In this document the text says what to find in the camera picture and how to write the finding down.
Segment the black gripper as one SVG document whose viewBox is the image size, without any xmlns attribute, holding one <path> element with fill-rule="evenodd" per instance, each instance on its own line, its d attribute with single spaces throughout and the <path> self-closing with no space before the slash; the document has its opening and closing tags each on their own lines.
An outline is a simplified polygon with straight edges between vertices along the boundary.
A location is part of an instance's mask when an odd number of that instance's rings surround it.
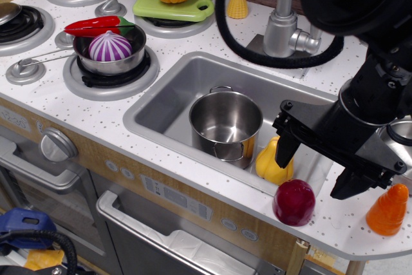
<svg viewBox="0 0 412 275">
<path fill-rule="evenodd" d="M 377 130 L 404 115 L 393 99 L 339 99 L 323 105 L 284 100 L 273 123 L 279 135 L 275 160 L 286 168 L 304 144 L 342 165 L 344 171 L 330 193 L 334 199 L 386 188 L 394 176 L 406 172 L 406 165 L 381 141 Z"/>
</svg>

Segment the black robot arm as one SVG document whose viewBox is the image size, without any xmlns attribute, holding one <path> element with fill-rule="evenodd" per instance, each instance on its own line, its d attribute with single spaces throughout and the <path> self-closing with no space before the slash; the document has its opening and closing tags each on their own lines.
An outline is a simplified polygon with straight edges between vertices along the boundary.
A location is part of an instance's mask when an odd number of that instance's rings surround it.
<svg viewBox="0 0 412 275">
<path fill-rule="evenodd" d="M 332 104 L 284 100 L 274 121 L 276 162 L 285 167 L 304 144 L 342 165 L 331 196 L 344 200 L 386 188 L 405 163 L 377 135 L 411 114 L 411 0 L 301 0 L 308 20 L 368 46 L 364 64 Z"/>
</svg>

